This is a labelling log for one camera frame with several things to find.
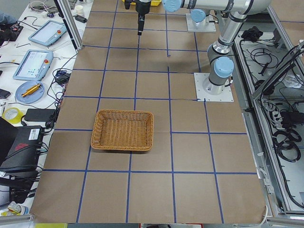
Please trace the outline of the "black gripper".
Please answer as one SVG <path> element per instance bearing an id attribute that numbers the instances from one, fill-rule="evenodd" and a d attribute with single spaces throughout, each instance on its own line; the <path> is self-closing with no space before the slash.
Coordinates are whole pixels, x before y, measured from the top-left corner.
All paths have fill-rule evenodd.
<path id="1" fill-rule="evenodd" d="M 145 15 L 150 12 L 149 0 L 136 0 L 136 11 L 138 12 L 138 36 L 142 35 L 144 28 Z"/>

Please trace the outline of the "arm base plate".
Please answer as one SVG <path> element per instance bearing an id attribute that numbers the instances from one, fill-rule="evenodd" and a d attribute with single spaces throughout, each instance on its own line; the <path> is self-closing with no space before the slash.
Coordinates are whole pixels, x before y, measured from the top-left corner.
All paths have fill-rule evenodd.
<path id="1" fill-rule="evenodd" d="M 188 32 L 201 32 L 201 33 L 215 33 L 216 27 L 213 17 L 208 15 L 203 21 L 195 22 L 190 13 L 186 14 L 187 30 Z"/>
<path id="2" fill-rule="evenodd" d="M 214 85 L 209 81 L 209 73 L 194 73 L 197 101 L 234 102 L 229 79 L 224 85 Z"/>

